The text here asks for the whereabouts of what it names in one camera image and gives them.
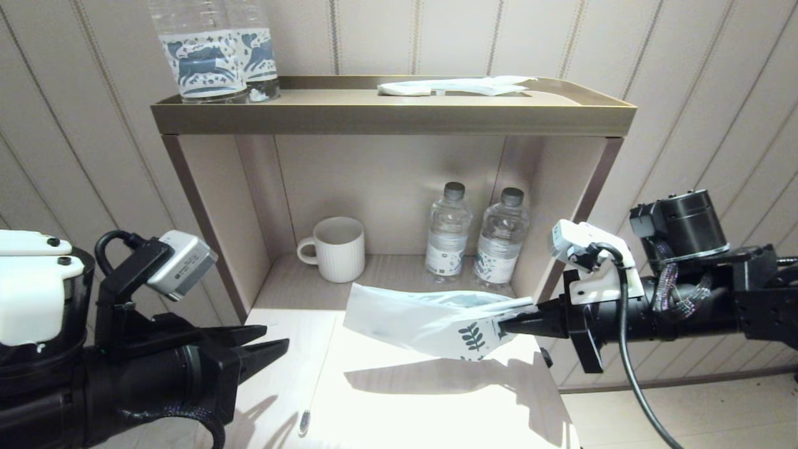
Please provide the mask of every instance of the mug handle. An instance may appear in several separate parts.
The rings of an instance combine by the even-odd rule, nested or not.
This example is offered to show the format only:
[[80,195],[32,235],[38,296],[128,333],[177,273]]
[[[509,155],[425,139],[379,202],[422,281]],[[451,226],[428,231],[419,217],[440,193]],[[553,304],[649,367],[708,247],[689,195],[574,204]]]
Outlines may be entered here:
[[316,239],[313,237],[305,237],[300,240],[297,245],[297,257],[308,265],[318,265],[318,259],[315,256],[306,256],[302,254],[302,249],[311,244],[316,245]]

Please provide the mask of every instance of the printed leaf design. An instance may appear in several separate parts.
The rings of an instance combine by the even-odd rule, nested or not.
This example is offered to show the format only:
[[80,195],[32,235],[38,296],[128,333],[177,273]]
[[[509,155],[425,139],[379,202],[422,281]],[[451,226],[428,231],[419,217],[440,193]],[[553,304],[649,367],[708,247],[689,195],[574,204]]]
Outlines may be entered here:
[[463,334],[461,337],[465,342],[465,345],[468,346],[469,351],[479,352],[480,348],[485,345],[485,342],[482,341],[482,333],[476,326],[476,321],[471,323],[471,325],[467,328],[458,329],[457,331]]

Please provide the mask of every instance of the white plastic bag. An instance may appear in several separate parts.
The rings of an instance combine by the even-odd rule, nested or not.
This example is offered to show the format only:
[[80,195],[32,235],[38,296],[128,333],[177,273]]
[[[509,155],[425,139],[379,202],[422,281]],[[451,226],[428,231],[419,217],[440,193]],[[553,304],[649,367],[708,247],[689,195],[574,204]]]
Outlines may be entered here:
[[499,322],[517,316],[532,298],[486,292],[398,292],[352,284],[344,327],[429,356],[482,360],[512,340]]

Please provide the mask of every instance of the floor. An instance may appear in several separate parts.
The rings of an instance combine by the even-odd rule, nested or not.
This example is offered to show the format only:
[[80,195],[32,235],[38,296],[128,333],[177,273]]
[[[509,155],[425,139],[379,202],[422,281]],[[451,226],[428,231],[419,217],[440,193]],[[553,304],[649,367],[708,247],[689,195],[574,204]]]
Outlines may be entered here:
[[[792,375],[645,391],[686,448],[798,448],[798,383]],[[631,391],[563,395],[585,449],[661,449]],[[111,438],[103,449],[191,449],[196,423],[162,419]]]

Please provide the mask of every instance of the wall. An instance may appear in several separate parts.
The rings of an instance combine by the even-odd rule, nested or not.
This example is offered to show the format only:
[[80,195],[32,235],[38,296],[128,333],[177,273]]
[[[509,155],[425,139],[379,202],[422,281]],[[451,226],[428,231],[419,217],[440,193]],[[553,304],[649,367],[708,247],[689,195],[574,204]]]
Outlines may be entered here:
[[[798,252],[795,0],[264,1],[282,74],[562,77],[640,109],[591,221],[642,252],[628,208],[710,189],[732,245]],[[144,2],[1,0],[0,226],[91,248],[103,232],[199,232],[148,105],[175,92]],[[197,324],[235,322],[213,273],[189,297],[140,298]],[[584,375],[567,341],[543,341],[564,387]],[[740,336],[632,348],[642,379],[798,363]]]

